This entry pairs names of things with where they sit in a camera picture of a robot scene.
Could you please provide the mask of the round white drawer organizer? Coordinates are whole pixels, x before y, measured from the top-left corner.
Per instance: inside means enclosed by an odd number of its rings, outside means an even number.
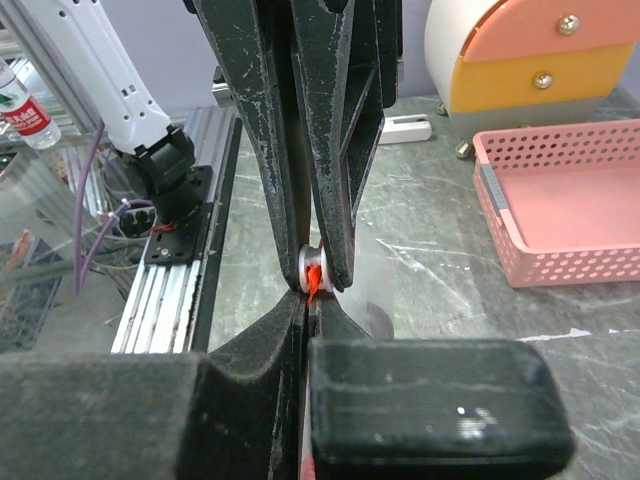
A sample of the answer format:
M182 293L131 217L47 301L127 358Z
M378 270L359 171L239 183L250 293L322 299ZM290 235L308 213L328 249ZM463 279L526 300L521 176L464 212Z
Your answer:
M482 131L589 119L639 41L636 1L434 1L424 56L466 158Z

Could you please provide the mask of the aluminium frame rail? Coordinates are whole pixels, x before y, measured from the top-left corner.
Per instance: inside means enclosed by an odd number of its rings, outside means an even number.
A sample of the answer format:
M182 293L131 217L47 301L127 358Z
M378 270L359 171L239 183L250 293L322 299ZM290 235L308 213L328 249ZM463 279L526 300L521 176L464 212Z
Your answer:
M98 1L5 1L1 19L44 75L62 76L61 99L95 108L155 208L112 351L205 350L242 132L236 112L175 125Z

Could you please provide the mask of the plastic water bottle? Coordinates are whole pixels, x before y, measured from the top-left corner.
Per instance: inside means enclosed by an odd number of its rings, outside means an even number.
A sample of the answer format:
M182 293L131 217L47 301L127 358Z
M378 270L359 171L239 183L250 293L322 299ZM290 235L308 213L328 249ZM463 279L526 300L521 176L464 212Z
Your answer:
M56 122L4 59L1 60L1 117L35 150L49 149L62 137Z

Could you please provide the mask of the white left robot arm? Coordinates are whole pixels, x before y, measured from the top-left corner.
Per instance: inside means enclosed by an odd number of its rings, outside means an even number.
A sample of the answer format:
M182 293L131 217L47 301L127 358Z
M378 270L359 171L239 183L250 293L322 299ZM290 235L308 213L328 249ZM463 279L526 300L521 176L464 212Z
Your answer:
M330 283L352 285L357 209L397 98L398 1L190 1L253 146L290 288L317 224ZM194 146L144 86L97 1L28 1L101 116L137 192L180 227L199 211Z

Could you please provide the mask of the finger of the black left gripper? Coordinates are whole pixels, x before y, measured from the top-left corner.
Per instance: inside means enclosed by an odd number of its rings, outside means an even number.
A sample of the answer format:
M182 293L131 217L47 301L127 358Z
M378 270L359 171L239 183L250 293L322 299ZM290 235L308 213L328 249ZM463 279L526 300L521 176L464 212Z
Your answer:
M253 146L282 275L300 290L305 243L304 145L291 51L289 1L195 1Z
M398 96L399 1L295 1L292 62L328 276L354 279L356 216Z

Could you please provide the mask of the small white rectangular device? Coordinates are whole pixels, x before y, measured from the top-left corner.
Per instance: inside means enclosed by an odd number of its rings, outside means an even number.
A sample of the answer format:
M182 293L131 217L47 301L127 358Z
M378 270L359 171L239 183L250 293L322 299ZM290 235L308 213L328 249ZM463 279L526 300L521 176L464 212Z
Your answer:
M385 118L380 145L414 143L430 140L432 125L426 114L391 116Z

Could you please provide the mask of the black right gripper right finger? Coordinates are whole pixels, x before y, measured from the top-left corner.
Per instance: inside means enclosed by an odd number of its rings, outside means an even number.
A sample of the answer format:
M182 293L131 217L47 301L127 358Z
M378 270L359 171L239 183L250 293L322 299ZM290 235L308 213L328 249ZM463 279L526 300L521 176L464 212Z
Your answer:
M337 299L309 303L311 479L547 479L575 454L532 346L372 336Z

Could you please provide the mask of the pink perforated plastic basket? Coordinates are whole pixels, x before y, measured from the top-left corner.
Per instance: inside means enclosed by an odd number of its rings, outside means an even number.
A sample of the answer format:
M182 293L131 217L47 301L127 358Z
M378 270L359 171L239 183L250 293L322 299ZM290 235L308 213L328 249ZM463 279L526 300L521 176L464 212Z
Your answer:
M473 146L511 287L638 280L638 120L486 131Z

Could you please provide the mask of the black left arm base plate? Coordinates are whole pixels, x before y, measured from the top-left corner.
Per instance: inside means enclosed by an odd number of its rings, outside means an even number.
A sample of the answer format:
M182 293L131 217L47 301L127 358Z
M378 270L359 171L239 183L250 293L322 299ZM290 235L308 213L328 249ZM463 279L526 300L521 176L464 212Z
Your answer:
M159 212L170 213L171 219L159 216L152 227L144 254L147 265L169 267L202 258L213 213L213 202L208 200L213 180L211 166L193 167L178 190L186 192L187 199L173 203L161 201Z

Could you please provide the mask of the orange zip bag with vegetables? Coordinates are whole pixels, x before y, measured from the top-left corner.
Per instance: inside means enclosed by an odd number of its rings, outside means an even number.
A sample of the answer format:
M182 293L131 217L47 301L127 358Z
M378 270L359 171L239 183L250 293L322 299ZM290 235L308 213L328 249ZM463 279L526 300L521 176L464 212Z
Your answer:
M353 284L342 293L330 283L322 247L303 247L299 263L299 280L309 295L308 305L322 294L332 293L341 311L368 336L377 340L394 338L393 272L375 242L364 238L356 242Z

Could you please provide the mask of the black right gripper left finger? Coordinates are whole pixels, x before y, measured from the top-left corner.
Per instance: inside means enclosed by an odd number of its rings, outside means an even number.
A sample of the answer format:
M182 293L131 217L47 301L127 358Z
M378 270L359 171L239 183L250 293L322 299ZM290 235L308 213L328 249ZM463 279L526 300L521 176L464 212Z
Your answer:
M295 479L304 298L215 351L1 359L5 479Z

